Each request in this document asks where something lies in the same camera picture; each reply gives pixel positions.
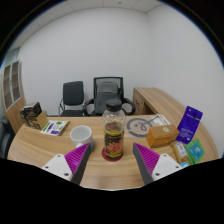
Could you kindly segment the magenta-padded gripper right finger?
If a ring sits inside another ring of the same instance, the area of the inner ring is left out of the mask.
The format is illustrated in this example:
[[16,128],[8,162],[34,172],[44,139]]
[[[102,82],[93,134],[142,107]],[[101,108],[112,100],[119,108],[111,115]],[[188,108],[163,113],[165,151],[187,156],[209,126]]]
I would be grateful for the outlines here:
[[182,169],[168,154],[159,155],[138,143],[133,144],[133,154],[145,185]]

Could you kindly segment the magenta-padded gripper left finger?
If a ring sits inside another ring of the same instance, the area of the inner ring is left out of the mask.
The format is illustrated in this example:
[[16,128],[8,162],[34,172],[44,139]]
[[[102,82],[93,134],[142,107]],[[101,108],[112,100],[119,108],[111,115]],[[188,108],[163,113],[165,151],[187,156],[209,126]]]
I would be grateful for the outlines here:
[[42,169],[79,185],[90,154],[90,143],[80,145],[66,155],[56,154]]

